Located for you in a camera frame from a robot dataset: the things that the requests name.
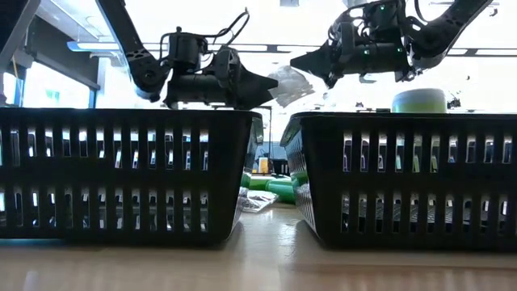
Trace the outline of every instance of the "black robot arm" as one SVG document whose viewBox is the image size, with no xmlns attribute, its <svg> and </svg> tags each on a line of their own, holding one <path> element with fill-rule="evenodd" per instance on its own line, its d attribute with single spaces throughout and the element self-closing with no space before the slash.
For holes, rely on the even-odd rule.
<svg viewBox="0 0 517 291">
<path fill-rule="evenodd" d="M 455 0 L 427 24 L 406 17 L 405 0 L 353 6 L 329 28 L 328 41 L 318 50 L 292 59 L 291 66 L 323 79 L 329 88 L 345 74 L 394 72 L 396 82 L 411 81 L 437 66 L 462 31 L 491 2 Z M 357 10 L 362 15 L 352 17 L 351 12 Z"/>
<path fill-rule="evenodd" d="M 142 99 L 156 102 L 165 85 L 170 71 L 172 77 L 167 85 L 167 97 L 164 103 L 169 108 L 176 108 L 182 102 L 225 103 L 235 109 L 250 110 L 273 97 L 269 89 L 278 86 L 278 82 L 253 74 L 242 65 L 237 50 L 228 45 L 238 36 L 246 25 L 247 11 L 239 15 L 233 23 L 215 35 L 198 35 L 182 32 L 166 33 L 160 39 L 160 45 L 169 38 L 169 54 L 157 60 L 143 46 L 138 37 L 124 0 L 96 0 L 111 33 L 119 44 L 136 86 L 136 93 Z M 232 32 L 233 26 L 246 17 L 244 25 L 232 36 L 227 45 L 216 52 L 208 50 L 207 38 L 217 38 Z M 213 53 L 211 63 L 201 66 L 201 57 Z"/>
<path fill-rule="evenodd" d="M 451 50 L 463 30 L 492 1 L 456 0 L 440 17 L 428 22 L 427 25 L 415 17 L 408 17 L 405 32 L 411 47 L 413 66 L 418 69 L 437 66 Z"/>
<path fill-rule="evenodd" d="M 96 2 L 128 63 L 135 92 L 142 99 L 150 102 L 158 101 L 169 70 L 160 66 L 158 60 L 144 48 L 124 7 L 124 0 L 96 0 Z"/>
</svg>

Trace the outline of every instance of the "ceiling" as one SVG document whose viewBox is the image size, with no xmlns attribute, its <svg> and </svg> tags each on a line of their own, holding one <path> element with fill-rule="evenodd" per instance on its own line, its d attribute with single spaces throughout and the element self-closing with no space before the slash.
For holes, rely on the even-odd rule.
<svg viewBox="0 0 517 291">
<path fill-rule="evenodd" d="M 195 33 L 218 32 L 227 27 L 244 7 L 247 7 L 251 18 L 237 39 L 238 43 L 319 45 L 326 38 L 328 26 L 346 10 L 342 0 L 300 0 L 299 7 L 280 7 L 279 0 L 125 2 L 144 42 L 157 42 L 163 33 L 173 31 L 177 26 L 182 26 L 184 31 Z M 422 12 L 428 19 L 446 9 L 446 6 L 430 6 L 431 0 L 420 2 Z M 517 47 L 517 35 L 501 29 L 510 26 L 512 17 L 517 12 L 517 3 L 512 0 L 499 2 L 498 14 L 489 17 L 492 10 L 487 10 L 480 15 L 467 27 L 456 47 Z M 95 0 L 43 0 L 43 3 L 53 3 L 91 34 L 110 39 L 111 34 Z M 412 1 L 408 1 L 407 12 L 414 15 Z"/>
<path fill-rule="evenodd" d="M 99 33 L 94 27 L 85 25 L 80 16 L 70 14 L 52 0 L 41 0 L 36 14 L 74 40 L 99 41 Z"/>
</svg>

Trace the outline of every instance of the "table surface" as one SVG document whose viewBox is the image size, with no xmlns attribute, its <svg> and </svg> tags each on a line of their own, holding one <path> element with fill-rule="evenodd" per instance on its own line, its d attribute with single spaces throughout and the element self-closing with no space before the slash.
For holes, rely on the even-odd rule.
<svg viewBox="0 0 517 291">
<path fill-rule="evenodd" d="M 517 255 L 328 251 L 294 208 L 244 214 L 219 250 L 0 246 L 0 290 L 497 290 Z"/>
</svg>

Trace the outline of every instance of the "green tube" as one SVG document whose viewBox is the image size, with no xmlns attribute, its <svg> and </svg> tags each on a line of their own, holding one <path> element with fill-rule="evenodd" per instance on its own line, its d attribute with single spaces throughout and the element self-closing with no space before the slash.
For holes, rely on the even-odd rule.
<svg viewBox="0 0 517 291">
<path fill-rule="evenodd" d="M 273 180 L 275 178 L 271 176 L 259 176 L 259 175 L 252 175 L 251 181 L 250 181 L 250 190 L 259 190 L 259 191 L 266 191 L 266 184 L 267 182 Z"/>
<path fill-rule="evenodd" d="M 292 190 L 291 178 L 274 179 L 266 184 L 266 191 L 273 192 L 279 196 L 279 202 L 294 204 L 294 191 Z"/>
</svg>

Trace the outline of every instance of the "clear plastic bag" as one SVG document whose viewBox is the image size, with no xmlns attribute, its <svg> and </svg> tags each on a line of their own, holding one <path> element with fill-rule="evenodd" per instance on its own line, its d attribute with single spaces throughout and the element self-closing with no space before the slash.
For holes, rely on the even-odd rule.
<svg viewBox="0 0 517 291">
<path fill-rule="evenodd" d="M 313 85 L 302 73 L 294 70 L 290 65 L 282 65 L 267 76 L 278 81 L 278 87 L 271 89 L 270 92 L 283 108 L 314 93 Z"/>
<path fill-rule="evenodd" d="M 246 199 L 242 202 L 244 212 L 257 213 L 272 205 L 278 199 L 278 195 L 268 191 L 249 190 Z"/>
</svg>

